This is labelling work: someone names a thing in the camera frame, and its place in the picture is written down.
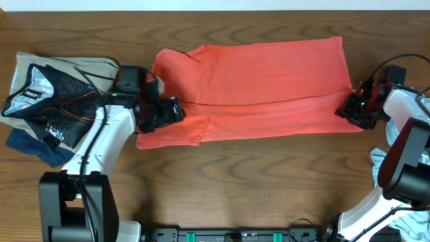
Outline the red t-shirt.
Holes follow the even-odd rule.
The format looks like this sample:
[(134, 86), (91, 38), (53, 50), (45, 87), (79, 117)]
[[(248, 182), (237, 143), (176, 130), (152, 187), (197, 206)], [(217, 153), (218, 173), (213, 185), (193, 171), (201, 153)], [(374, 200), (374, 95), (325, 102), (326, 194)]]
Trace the red t-shirt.
[(141, 150), (204, 142), (357, 132), (336, 115), (353, 93), (340, 37), (161, 50), (153, 73), (185, 118), (137, 138)]

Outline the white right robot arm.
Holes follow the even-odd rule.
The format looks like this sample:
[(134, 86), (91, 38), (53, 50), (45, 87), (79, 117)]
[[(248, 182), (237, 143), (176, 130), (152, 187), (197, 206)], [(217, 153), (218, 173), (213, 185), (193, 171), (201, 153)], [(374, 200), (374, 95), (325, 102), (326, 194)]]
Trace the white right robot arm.
[(415, 89), (390, 81), (352, 95), (341, 115), (368, 128), (377, 120), (393, 123), (398, 136), (380, 164), (376, 187), (327, 227), (323, 241), (370, 241), (400, 216), (429, 210), (429, 110)]

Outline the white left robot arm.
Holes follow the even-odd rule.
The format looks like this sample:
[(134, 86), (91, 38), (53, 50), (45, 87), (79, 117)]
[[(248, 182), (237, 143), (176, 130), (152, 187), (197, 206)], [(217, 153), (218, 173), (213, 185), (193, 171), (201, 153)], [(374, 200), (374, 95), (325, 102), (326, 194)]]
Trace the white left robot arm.
[(107, 93), (105, 105), (75, 155), (38, 184), (42, 239), (56, 241), (143, 241), (140, 223), (120, 220), (110, 176), (129, 136), (180, 122), (185, 112), (176, 97)]

